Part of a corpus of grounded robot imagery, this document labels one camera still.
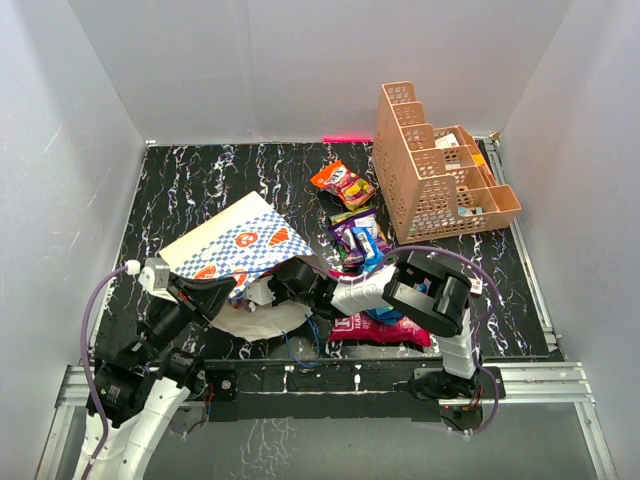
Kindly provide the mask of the blue checkered paper bag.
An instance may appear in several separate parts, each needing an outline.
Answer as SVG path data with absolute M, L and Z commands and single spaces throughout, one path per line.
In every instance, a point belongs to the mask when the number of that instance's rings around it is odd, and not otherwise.
M 171 342 L 173 347 L 206 360 L 282 359 L 284 336 L 302 329 L 307 337 L 303 351 L 313 354 L 317 341 L 306 324 L 308 308 L 291 301 L 262 305 L 250 297 L 259 281 L 283 262 L 316 258 L 308 241 L 257 192 L 190 229 L 161 248 L 158 256 L 180 277 L 235 280 L 220 313 L 203 327 L 188 326 Z

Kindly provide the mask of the purple snack packet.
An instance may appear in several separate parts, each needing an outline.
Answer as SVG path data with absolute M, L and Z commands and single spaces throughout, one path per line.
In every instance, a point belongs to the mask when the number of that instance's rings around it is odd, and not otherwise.
M 377 222 L 376 213 L 375 208 L 364 208 L 331 218 L 329 231 L 347 272 L 370 271 L 391 249 Z

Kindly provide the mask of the green yellow snack bag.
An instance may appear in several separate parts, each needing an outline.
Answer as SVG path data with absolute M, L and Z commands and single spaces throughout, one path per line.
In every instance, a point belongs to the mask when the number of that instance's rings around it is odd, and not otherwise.
M 345 220 L 347 220 L 349 218 L 355 217 L 357 215 L 367 214 L 370 211 L 375 212 L 376 208 L 375 207 L 362 207 L 362 208 L 359 208 L 359 209 L 356 209 L 356 210 L 353 210 L 353 211 L 346 211 L 346 212 L 337 213 L 337 214 L 331 215 L 329 217 L 329 221 L 330 221 L 331 225 L 336 225 L 336 224 L 338 224 L 340 222 L 343 222 L 343 221 L 345 221 Z

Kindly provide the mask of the pink REAL chips bag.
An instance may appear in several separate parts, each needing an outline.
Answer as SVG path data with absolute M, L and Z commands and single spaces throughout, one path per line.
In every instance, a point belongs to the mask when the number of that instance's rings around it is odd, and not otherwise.
M 421 347 L 431 345 L 427 330 L 404 316 L 396 324 L 375 321 L 365 311 L 389 307 L 383 302 L 384 285 L 391 278 L 391 270 L 384 268 L 371 278 L 341 276 L 331 301 L 340 314 L 333 320 L 330 342 L 364 341 L 375 344 L 409 342 Z

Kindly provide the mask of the colourful candy packet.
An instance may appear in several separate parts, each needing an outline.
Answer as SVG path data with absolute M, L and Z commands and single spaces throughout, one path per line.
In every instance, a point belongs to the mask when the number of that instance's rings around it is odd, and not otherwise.
M 378 248 L 376 239 L 366 227 L 352 227 L 351 233 L 356 242 L 357 249 L 363 257 L 359 272 L 361 274 L 369 273 L 380 263 L 384 254 Z

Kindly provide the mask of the orange Fox's fruits candy bag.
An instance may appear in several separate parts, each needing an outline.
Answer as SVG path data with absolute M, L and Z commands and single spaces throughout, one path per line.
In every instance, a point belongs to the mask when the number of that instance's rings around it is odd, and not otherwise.
M 364 206 L 375 194 L 375 188 L 363 177 L 337 160 L 321 169 L 311 183 L 338 197 L 350 211 Z

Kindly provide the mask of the blue snack bag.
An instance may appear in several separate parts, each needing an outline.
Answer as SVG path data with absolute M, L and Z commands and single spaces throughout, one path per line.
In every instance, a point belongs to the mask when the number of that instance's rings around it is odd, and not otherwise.
M 429 286 L 430 281 L 424 281 L 422 283 L 416 283 L 413 285 L 413 287 L 421 293 L 426 293 Z M 396 324 L 398 321 L 404 318 L 404 315 L 399 310 L 396 310 L 393 307 L 379 307 L 366 310 L 365 313 L 375 321 L 387 325 Z

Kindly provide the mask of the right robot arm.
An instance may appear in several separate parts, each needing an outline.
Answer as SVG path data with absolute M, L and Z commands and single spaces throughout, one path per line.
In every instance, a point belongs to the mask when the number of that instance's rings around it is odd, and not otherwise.
M 276 305 L 293 301 L 328 319 L 348 318 L 376 308 L 390 308 L 433 335 L 442 369 L 418 381 L 429 399 L 480 395 L 481 362 L 471 333 L 471 281 L 427 256 L 435 252 L 465 262 L 453 252 L 422 246 L 389 251 L 369 272 L 337 277 L 299 257 L 285 261 L 268 280 Z

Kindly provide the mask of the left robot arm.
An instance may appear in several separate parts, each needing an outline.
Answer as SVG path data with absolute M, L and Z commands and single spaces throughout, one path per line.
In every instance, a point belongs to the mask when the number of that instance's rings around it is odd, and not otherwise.
M 173 347 L 190 324 L 206 326 L 236 286 L 234 277 L 193 280 L 143 268 L 136 275 L 152 299 L 134 340 L 112 362 L 89 359 L 86 429 L 77 479 L 141 479 L 173 416 L 187 399 L 211 404 L 231 380 L 209 381 L 195 354 Z

